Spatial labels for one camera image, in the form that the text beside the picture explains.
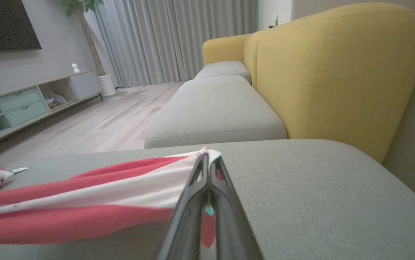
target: tv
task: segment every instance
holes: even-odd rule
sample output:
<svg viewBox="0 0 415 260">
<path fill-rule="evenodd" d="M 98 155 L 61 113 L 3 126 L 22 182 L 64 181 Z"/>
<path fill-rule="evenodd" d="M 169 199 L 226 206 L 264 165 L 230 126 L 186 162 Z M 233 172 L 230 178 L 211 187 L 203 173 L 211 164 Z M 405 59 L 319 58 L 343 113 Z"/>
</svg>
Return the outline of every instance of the tv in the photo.
<svg viewBox="0 0 415 260">
<path fill-rule="evenodd" d="M 0 0 L 0 53 L 42 49 L 21 0 Z"/>
</svg>

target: sofa armrest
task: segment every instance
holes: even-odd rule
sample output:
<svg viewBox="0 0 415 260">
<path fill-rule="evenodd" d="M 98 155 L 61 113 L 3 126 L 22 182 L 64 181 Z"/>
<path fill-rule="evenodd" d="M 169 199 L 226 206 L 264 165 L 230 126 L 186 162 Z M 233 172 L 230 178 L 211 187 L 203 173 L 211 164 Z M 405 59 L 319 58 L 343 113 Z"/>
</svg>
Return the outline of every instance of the sofa armrest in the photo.
<svg viewBox="0 0 415 260">
<path fill-rule="evenodd" d="M 204 65 L 219 61 L 244 62 L 244 42 L 250 34 L 223 37 L 203 44 Z"/>
</svg>

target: drawer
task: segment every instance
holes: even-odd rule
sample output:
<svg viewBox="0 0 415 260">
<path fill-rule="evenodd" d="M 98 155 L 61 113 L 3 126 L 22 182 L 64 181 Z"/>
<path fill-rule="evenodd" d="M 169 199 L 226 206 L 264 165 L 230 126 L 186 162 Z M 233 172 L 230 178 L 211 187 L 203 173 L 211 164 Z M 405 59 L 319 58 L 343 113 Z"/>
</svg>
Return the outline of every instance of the drawer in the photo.
<svg viewBox="0 0 415 260">
<path fill-rule="evenodd" d="M 37 102 L 12 111 L 7 114 L 7 117 L 11 124 L 16 126 L 26 122 L 27 120 L 33 119 L 34 117 L 45 114 L 45 112 L 47 111 L 45 110 L 44 105 L 42 105 L 42 102 Z"/>
<path fill-rule="evenodd" d="M 37 94 L 36 88 L 33 87 L 0 97 L 0 107 L 4 110 L 4 112 L 7 112 L 37 100 L 40 100 L 40 97 L 39 94 Z"/>
</svg>

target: white curtain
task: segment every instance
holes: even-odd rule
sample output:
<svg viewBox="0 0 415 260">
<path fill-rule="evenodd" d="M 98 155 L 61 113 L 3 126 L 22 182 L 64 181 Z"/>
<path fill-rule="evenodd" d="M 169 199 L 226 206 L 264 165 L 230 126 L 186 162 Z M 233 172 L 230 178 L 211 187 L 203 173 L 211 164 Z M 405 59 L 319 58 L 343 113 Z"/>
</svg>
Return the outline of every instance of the white curtain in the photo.
<svg viewBox="0 0 415 260">
<path fill-rule="evenodd" d="M 209 39 L 257 30 L 257 0 L 106 0 L 97 18 L 120 86 L 193 79 Z"/>
</svg>

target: tv stand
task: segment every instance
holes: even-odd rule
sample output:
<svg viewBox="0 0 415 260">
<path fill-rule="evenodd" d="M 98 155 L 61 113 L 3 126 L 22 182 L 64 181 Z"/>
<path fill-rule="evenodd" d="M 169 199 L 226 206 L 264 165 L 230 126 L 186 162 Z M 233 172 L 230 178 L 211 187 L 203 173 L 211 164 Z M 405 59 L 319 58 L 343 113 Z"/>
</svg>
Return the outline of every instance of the tv stand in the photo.
<svg viewBox="0 0 415 260">
<path fill-rule="evenodd" d="M 48 92 L 63 96 L 67 103 L 49 108 L 43 96 Z M 95 72 L 87 70 L 1 93 L 0 139 L 82 101 L 101 99 L 100 92 Z"/>
</svg>

